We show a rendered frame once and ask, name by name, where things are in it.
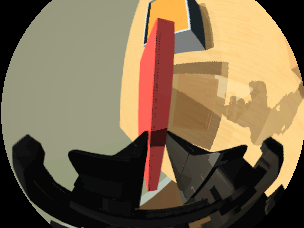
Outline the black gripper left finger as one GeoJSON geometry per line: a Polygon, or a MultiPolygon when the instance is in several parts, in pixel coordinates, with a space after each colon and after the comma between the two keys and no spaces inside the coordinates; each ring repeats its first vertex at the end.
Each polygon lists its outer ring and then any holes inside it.
{"type": "Polygon", "coordinates": [[[133,209],[140,209],[144,171],[147,165],[148,130],[133,139],[115,155],[91,153],[91,151],[69,150],[68,159],[77,174],[104,181],[125,183],[133,209]]]}

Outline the open white box with orange contents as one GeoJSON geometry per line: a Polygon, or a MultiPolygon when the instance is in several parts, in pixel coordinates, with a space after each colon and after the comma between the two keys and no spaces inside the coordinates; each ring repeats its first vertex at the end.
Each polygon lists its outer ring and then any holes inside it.
{"type": "Polygon", "coordinates": [[[175,53],[205,50],[203,18],[195,0],[152,0],[148,2],[144,25],[143,46],[151,37],[156,18],[175,22],[175,53]]]}

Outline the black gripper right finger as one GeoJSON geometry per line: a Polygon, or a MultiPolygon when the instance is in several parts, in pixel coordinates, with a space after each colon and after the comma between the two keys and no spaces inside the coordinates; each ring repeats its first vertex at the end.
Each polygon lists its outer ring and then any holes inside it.
{"type": "Polygon", "coordinates": [[[167,154],[171,159],[171,167],[177,187],[179,187],[183,203],[196,202],[197,193],[215,170],[220,165],[235,161],[237,158],[244,158],[247,153],[247,145],[239,145],[232,149],[219,151],[207,151],[201,147],[193,146],[191,142],[185,141],[184,138],[177,137],[172,131],[167,133],[167,154]]]}

